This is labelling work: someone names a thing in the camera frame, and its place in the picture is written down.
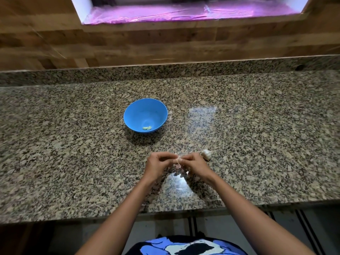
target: brown wall panel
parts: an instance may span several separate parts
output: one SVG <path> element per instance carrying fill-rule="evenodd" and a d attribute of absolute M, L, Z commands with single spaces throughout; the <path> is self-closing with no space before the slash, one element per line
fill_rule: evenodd
<path fill-rule="evenodd" d="M 340 53 L 340 0 L 291 16 L 81 25 L 71 0 L 0 0 L 0 70 Z"/>

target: person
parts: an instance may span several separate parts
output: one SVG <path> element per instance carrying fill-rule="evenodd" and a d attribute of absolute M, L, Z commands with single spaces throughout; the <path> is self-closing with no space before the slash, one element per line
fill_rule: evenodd
<path fill-rule="evenodd" d="M 257 254 L 314 254 L 290 232 L 236 192 L 207 165 L 199 153 L 179 158 L 169 152 L 151 153 L 145 172 L 122 204 L 106 219 L 76 255 L 121 254 L 145 196 L 167 167 L 175 163 L 189 168 L 221 197 L 231 216 Z M 213 238 L 170 236 L 134 245 L 126 255 L 246 255 L 237 245 Z"/>

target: garlic peel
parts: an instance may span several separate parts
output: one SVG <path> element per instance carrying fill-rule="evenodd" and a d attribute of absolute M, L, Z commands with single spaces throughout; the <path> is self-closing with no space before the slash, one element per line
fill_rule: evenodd
<path fill-rule="evenodd" d="M 207 150 L 207 149 L 202 150 L 201 156 L 202 156 L 205 160 L 210 161 L 210 159 L 211 159 L 211 151 L 210 151 L 210 150 Z"/>

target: garlic skin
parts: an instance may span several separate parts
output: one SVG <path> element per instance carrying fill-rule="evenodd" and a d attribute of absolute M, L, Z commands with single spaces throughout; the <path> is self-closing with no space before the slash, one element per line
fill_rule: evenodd
<path fill-rule="evenodd" d="M 205 160 L 210 161 L 210 159 L 211 159 L 211 151 L 210 151 L 210 150 L 207 150 L 207 149 L 202 150 L 201 156 L 202 156 Z"/>

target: black stripe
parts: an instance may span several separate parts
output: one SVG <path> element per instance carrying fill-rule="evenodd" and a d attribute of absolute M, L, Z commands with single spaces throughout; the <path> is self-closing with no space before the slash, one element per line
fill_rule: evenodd
<path fill-rule="evenodd" d="M 316 241 L 316 243 L 317 243 L 317 245 L 318 245 L 318 247 L 319 247 L 319 249 L 320 249 L 322 255 L 326 255 L 326 253 L 325 253 L 325 251 L 323 250 L 323 248 L 322 248 L 322 246 L 321 246 L 321 243 L 320 243 L 319 239 L 317 238 L 317 236 L 316 236 L 316 234 L 315 234 L 315 232 L 314 232 L 312 226 L 310 225 L 310 223 L 309 223 L 309 221 L 308 221 L 308 219 L 307 219 L 305 213 L 303 212 L 303 210 L 299 210 L 299 211 L 300 211 L 300 213 L 301 213 L 303 219 L 305 220 L 305 222 L 306 222 L 306 224 L 307 224 L 307 226 L 308 226 L 310 232 L 312 233 L 312 236 L 314 237 L 314 240 Z"/>
<path fill-rule="evenodd" d="M 189 221 L 189 233 L 190 236 L 192 236 L 191 217 L 188 217 L 188 221 Z"/>
<path fill-rule="evenodd" d="M 273 212 L 269 212 L 270 217 L 276 222 Z"/>
<path fill-rule="evenodd" d="M 299 211 L 298 211 L 298 210 L 295 210 L 295 213 L 296 213 L 296 215 L 297 215 L 297 217 L 298 217 L 298 219 L 299 219 L 299 221 L 300 221 L 300 224 L 301 224 L 301 226 L 302 226 L 302 228 L 303 228 L 303 230 L 304 230 L 304 232 L 305 232 L 305 234 L 306 234 L 306 236 L 307 236 L 307 238 L 308 238 L 310 244 L 312 245 L 312 248 L 313 248 L 315 254 L 316 254 L 316 255 L 320 255 L 319 251 L 317 250 L 317 247 L 315 246 L 315 244 L 314 244 L 314 242 L 313 242 L 313 240 L 312 240 L 312 237 L 310 236 L 310 234 L 309 234 L 309 232 L 308 232 L 308 230 L 307 230 L 305 224 L 303 223 L 303 220 L 302 220 L 302 218 L 301 218 L 301 216 L 300 216 L 300 214 L 299 214 Z"/>
<path fill-rule="evenodd" d="M 197 236 L 197 223 L 196 223 L 196 217 L 192 217 L 193 218 L 193 229 L 195 230 L 195 236 Z"/>

